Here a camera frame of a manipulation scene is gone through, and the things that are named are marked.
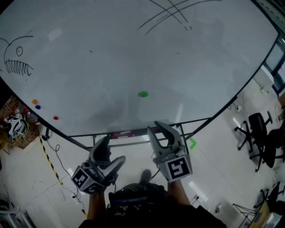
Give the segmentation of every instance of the crossed black lines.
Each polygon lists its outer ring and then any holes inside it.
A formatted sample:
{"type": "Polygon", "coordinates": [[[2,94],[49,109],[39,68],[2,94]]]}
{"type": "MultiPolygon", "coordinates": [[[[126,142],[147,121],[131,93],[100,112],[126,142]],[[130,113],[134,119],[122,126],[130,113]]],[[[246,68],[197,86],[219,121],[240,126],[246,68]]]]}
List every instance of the crossed black lines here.
{"type": "Polygon", "coordinates": [[[200,1],[200,2],[196,2],[196,3],[192,3],[192,4],[190,4],[190,5],[188,5],[188,6],[185,6],[185,7],[181,8],[181,9],[178,9],[177,6],[180,5],[180,4],[182,4],[182,3],[184,3],[184,2],[188,2],[188,1],[190,1],[190,0],[184,0],[184,1],[179,2],[179,3],[177,3],[177,4],[173,4],[170,0],[168,0],[168,1],[171,3],[171,5],[172,5],[172,6],[169,7],[169,8],[164,8],[163,6],[161,6],[161,5],[159,5],[158,3],[154,2],[153,0],[149,0],[149,1],[152,2],[152,3],[154,3],[155,5],[159,6],[160,8],[162,8],[163,11],[161,11],[160,13],[156,14],[155,16],[153,16],[152,18],[150,18],[149,20],[147,20],[145,23],[143,23],[143,24],[138,28],[138,30],[141,29],[141,28],[142,28],[144,25],[146,25],[148,22],[150,22],[151,20],[153,20],[154,18],[156,18],[157,16],[159,16],[160,14],[162,14],[162,13],[164,13],[164,12],[167,12],[168,15],[164,15],[163,17],[159,18],[159,19],[156,21],[156,24],[155,24],[154,26],[152,26],[152,27],[146,32],[145,35],[147,35],[147,34],[148,34],[151,30],[153,30],[157,25],[159,25],[161,22],[163,22],[164,20],[166,20],[167,18],[169,18],[169,17],[171,17],[171,16],[172,16],[173,18],[175,18],[175,20],[178,21],[178,22],[185,28],[186,31],[188,31],[187,27],[175,16],[176,13],[179,13],[179,14],[183,17],[183,19],[185,20],[185,22],[188,23],[188,20],[186,19],[186,17],[185,17],[185,16],[183,15],[183,13],[181,12],[182,10],[187,9],[187,8],[190,8],[191,6],[194,6],[194,5],[197,5],[197,4],[200,4],[200,3],[211,2],[211,1],[222,1],[222,0],[205,0],[205,1],[200,1]],[[169,9],[171,9],[171,8],[175,8],[176,11],[173,12],[173,13],[171,13],[171,12],[169,11],[169,9]]]}

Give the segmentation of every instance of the person's arm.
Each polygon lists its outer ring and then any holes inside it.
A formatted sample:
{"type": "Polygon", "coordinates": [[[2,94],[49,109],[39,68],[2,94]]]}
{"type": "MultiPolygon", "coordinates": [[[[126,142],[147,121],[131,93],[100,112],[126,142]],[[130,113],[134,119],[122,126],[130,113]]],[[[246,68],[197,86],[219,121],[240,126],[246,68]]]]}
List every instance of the person's arm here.
{"type": "Polygon", "coordinates": [[[180,180],[168,182],[168,197],[175,204],[191,205],[180,180]]]}
{"type": "Polygon", "coordinates": [[[91,220],[96,224],[103,225],[106,216],[106,204],[104,192],[101,191],[89,197],[89,210],[87,220],[91,220]]]}

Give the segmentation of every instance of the drawn teeth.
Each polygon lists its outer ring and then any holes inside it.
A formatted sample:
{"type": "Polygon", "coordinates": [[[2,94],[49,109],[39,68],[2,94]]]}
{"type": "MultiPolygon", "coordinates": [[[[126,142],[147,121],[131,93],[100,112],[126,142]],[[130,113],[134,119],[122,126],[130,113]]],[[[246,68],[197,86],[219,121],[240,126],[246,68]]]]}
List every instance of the drawn teeth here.
{"type": "Polygon", "coordinates": [[[28,76],[31,75],[31,73],[29,73],[29,68],[31,68],[31,67],[28,64],[23,63],[21,61],[8,59],[5,62],[5,66],[6,66],[8,73],[17,73],[20,75],[27,74],[28,76]]]}

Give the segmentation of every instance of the person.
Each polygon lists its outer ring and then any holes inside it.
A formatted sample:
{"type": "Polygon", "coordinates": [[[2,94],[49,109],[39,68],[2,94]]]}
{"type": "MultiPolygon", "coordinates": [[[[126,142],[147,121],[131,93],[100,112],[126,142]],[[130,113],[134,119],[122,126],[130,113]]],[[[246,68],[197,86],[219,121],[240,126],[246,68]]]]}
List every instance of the person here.
{"type": "Polygon", "coordinates": [[[106,208],[104,191],[90,195],[87,220],[79,228],[151,225],[152,227],[188,226],[226,227],[220,220],[199,206],[191,206],[180,180],[163,186],[149,183],[151,171],[144,170],[139,183],[109,193],[106,208]]]}

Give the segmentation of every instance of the drawn eye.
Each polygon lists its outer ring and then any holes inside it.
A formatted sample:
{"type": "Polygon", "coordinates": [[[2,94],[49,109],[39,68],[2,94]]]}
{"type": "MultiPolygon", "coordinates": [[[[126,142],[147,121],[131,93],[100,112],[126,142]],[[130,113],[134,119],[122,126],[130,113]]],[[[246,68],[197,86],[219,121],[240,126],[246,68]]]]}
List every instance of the drawn eye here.
{"type": "Polygon", "coordinates": [[[17,56],[21,56],[23,53],[23,48],[21,46],[17,47],[16,53],[17,53],[17,56]]]}

